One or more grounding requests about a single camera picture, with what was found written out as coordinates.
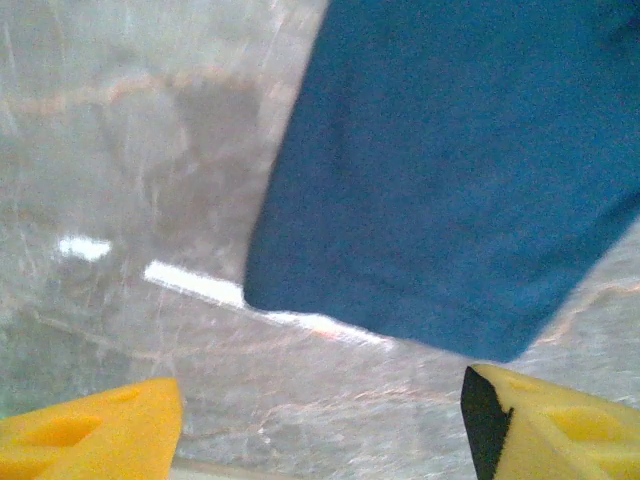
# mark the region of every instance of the scratched metal surface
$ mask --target scratched metal surface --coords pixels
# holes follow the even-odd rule
[[[323,8],[0,0],[0,415],[176,375],[183,456],[474,478],[467,359],[238,300]],[[639,252],[637,227],[511,367],[640,407]],[[209,279],[150,274],[154,261]]]

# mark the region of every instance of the blue cloth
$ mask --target blue cloth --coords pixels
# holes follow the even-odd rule
[[[248,304],[516,358],[639,212],[639,25],[635,1],[334,0]]]

